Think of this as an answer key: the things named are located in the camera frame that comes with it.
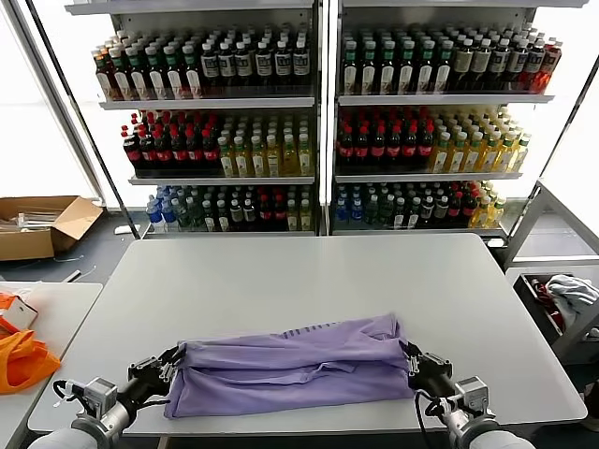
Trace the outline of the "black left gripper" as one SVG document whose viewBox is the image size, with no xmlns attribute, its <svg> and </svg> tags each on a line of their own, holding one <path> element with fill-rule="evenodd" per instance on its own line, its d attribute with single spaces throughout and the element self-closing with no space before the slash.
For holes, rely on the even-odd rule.
<svg viewBox="0 0 599 449">
<path fill-rule="evenodd" d="M 151 398 L 164 396 L 164 382 L 171 382 L 177 368 L 185 356 L 185 343 L 167 349 L 158 358 L 152 356 L 136 364 L 127 371 L 127 384 L 124 387 L 126 398 Z"/>
</svg>

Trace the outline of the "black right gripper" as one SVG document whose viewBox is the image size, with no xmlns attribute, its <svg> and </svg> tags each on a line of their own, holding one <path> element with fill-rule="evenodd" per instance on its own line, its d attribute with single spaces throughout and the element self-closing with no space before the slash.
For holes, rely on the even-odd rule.
<svg viewBox="0 0 599 449">
<path fill-rule="evenodd" d="M 422 354 L 411 341 L 403 345 L 408 362 L 408 376 L 414 377 L 414 389 L 423 390 L 432 398 L 449 398 L 456 394 L 451 380 L 453 366 L 448 359 L 434 354 Z"/>
</svg>

